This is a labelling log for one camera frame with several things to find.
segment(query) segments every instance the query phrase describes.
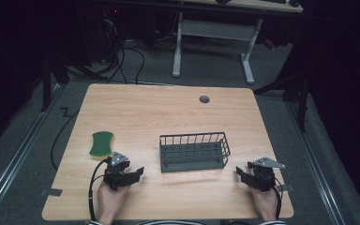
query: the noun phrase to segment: wire basket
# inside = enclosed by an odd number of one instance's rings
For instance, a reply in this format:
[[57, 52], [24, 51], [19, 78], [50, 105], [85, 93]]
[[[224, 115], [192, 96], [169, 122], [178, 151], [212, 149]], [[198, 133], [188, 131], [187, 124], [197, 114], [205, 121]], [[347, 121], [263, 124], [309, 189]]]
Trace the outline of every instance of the wire basket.
[[224, 132], [159, 136], [163, 173], [224, 168], [230, 147]]

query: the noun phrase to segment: wooden table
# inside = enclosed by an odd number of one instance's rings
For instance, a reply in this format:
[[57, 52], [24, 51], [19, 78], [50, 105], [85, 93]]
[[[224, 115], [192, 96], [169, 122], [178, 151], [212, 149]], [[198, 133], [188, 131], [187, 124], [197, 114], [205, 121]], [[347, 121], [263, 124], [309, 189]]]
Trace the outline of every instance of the wooden table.
[[[209, 103], [201, 103], [208, 96]], [[276, 159], [253, 92], [246, 88], [90, 85], [42, 216], [47, 220], [90, 219], [87, 190], [98, 161], [91, 159], [92, 134], [114, 134], [112, 150], [129, 157], [128, 172], [145, 167], [117, 219], [256, 218], [248, 187], [235, 172], [262, 157]], [[159, 136], [225, 132], [231, 149], [224, 169], [161, 173]], [[103, 164], [97, 174], [103, 174]], [[283, 180], [278, 169], [275, 173]], [[96, 193], [100, 180], [94, 185]], [[293, 215], [285, 192], [282, 218]]]

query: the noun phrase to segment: metal desk leg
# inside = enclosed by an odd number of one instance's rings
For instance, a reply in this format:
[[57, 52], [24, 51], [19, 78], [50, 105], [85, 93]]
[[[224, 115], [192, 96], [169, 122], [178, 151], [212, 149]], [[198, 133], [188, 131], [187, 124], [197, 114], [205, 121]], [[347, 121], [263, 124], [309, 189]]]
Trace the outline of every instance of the metal desk leg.
[[260, 27], [262, 26], [262, 22], [263, 22], [262, 19], [259, 19], [256, 22], [256, 26], [254, 27], [252, 37], [250, 38], [250, 41], [249, 41], [249, 46], [247, 47], [247, 52], [241, 54], [242, 65], [244, 66], [245, 76], [247, 77], [248, 84], [254, 84], [253, 74], [252, 74], [252, 70], [250, 69], [250, 64], [249, 64], [249, 57], [250, 57], [250, 54], [252, 53], [253, 46], [256, 42], [256, 38], [259, 35], [259, 31], [260, 31]]
[[177, 27], [177, 46], [176, 52], [174, 53], [174, 62], [173, 62], [173, 76], [180, 76], [180, 66], [181, 66], [181, 36], [183, 35], [183, 12], [179, 12], [179, 22]]

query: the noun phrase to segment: sponge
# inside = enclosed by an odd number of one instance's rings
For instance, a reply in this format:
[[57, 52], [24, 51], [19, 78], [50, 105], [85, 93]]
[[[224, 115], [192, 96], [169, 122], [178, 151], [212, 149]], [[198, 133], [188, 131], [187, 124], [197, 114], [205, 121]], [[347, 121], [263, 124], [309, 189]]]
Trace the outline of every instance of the sponge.
[[89, 154], [93, 159], [102, 160], [112, 154], [111, 140], [113, 134], [108, 131], [100, 131], [93, 134], [93, 146]]

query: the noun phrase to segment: gray carpet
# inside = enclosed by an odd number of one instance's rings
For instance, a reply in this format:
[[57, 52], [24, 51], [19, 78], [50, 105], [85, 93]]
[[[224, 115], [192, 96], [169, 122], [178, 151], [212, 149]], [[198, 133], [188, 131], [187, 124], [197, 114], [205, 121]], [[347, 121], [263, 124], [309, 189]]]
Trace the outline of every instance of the gray carpet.
[[[128, 47], [140, 51], [145, 59], [140, 82], [170, 83], [180, 85], [247, 87], [257, 89], [274, 81], [292, 46], [279, 47], [273, 51], [257, 45], [250, 58], [255, 84], [246, 84], [244, 72], [239, 62], [239, 50], [245, 43], [234, 43], [223, 48], [221, 45], [208, 43], [202, 47], [188, 44], [185, 48], [199, 48], [197, 51], [184, 50], [181, 76], [172, 77], [174, 46], [150, 47], [127, 43]], [[128, 81], [134, 81], [142, 64], [142, 58], [133, 51], [125, 51], [122, 67]], [[95, 65], [94, 70], [103, 66]], [[120, 72], [115, 75], [113, 83], [123, 83]], [[0, 224], [84, 224], [84, 221], [50, 222], [41, 217], [46, 201], [40, 195], [43, 188], [52, 185], [55, 170], [50, 162], [51, 147], [60, 128], [68, 117], [62, 108], [68, 108], [72, 114], [79, 110], [85, 91], [90, 83], [97, 83], [84, 76], [72, 76], [71, 82], [52, 106], [37, 134], [29, 154], [21, 169], [9, 186], [6, 195], [0, 202]], [[10, 126], [0, 139], [0, 176], [4, 173], [11, 158], [21, 147], [27, 131], [40, 116], [42, 106], [41, 84], [30, 99], [11, 120]], [[299, 137], [298, 129], [293, 124], [286, 104], [282, 102], [280, 91], [272, 91], [257, 96], [262, 118], [273, 144], [277, 160], [284, 163], [284, 180], [294, 187], [290, 193], [294, 216], [285, 219], [288, 224], [332, 224], [325, 208], [320, 191], [317, 189], [310, 167], [308, 166], [304, 145]], [[333, 145], [330, 143], [324, 126], [314, 107], [311, 97], [308, 100], [306, 117], [307, 136], [314, 150], [322, 172], [333, 190], [338, 207], [346, 224], [360, 224], [360, 199], [353, 182], [346, 174], [338, 159]], [[59, 164], [65, 150], [75, 120], [64, 129], [54, 147], [54, 161]], [[136, 224], [139, 221], [120, 221], [118, 224]], [[261, 222], [259, 219], [242, 220], [250, 224]], [[217, 221], [204, 221], [207, 224], [218, 224]]]

